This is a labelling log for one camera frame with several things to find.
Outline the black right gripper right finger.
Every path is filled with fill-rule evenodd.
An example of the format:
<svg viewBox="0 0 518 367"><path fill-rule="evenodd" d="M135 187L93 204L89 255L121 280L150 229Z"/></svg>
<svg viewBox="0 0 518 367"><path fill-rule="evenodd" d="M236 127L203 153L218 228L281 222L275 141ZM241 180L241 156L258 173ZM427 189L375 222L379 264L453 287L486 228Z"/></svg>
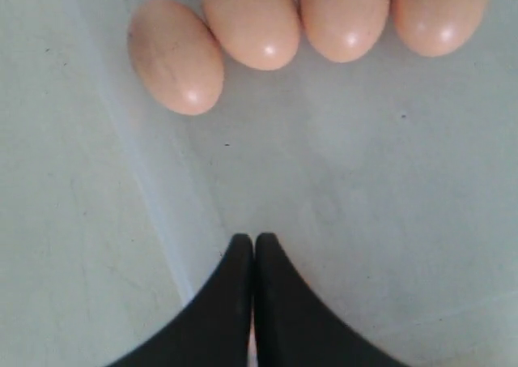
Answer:
<svg viewBox="0 0 518 367"><path fill-rule="evenodd" d="M311 290L273 233L256 239L254 331L260 366L402 366Z"/></svg>

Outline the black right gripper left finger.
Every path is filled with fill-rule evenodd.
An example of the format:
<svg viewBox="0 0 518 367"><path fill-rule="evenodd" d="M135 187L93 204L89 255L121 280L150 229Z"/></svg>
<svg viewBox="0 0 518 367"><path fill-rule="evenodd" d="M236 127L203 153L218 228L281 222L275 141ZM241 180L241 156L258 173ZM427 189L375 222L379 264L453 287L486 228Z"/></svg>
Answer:
<svg viewBox="0 0 518 367"><path fill-rule="evenodd" d="M253 243L236 234L211 277L162 330L114 366L246 366L253 296Z"/></svg>

